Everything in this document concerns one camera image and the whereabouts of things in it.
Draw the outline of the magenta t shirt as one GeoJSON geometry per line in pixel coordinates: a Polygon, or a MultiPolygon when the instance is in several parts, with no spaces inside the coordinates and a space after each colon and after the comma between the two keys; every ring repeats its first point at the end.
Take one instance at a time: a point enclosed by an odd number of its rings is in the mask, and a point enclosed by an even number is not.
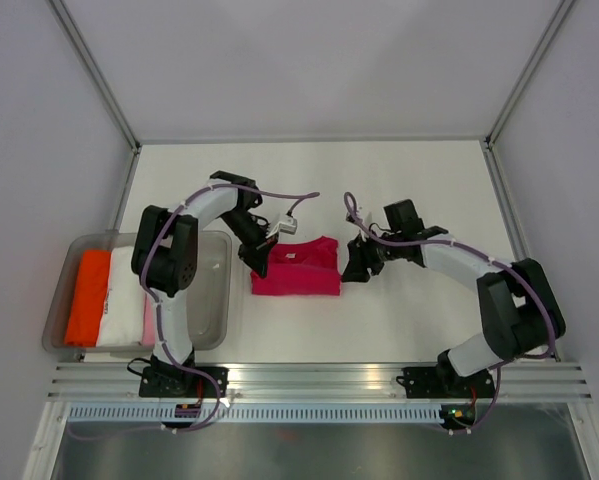
{"type": "Polygon", "coordinates": [[[251,293],[257,296],[339,296],[339,242],[322,236],[299,244],[277,244],[268,257],[265,278],[252,272],[251,293]]]}

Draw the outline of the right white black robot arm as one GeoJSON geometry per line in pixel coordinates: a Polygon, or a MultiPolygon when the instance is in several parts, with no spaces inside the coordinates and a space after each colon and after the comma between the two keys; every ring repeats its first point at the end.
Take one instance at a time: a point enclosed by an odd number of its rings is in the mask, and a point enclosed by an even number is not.
{"type": "Polygon", "coordinates": [[[344,205],[347,221],[359,232],[347,244],[343,282],[367,283],[386,263],[404,260],[476,294],[481,331],[438,356],[435,381],[442,392],[457,395],[478,373],[518,359],[554,355],[566,325],[538,261],[504,262],[457,240],[442,227],[427,227],[410,200],[385,207],[388,227],[380,234],[360,218],[352,193],[345,193],[344,205]]]}

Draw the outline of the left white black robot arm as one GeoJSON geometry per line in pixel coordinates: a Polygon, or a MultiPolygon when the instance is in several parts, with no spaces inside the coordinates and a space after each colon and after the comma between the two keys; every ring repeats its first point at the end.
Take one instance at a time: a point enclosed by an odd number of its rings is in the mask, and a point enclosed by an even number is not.
{"type": "Polygon", "coordinates": [[[174,395],[188,395],[197,384],[186,290],[197,272],[199,235],[214,220],[222,220],[241,242],[240,260],[266,277],[268,256],[278,235],[250,214],[264,195],[254,180],[217,171],[206,186],[176,208],[150,205],[143,211],[131,269],[153,311],[154,362],[166,367],[162,383],[174,395]]]}

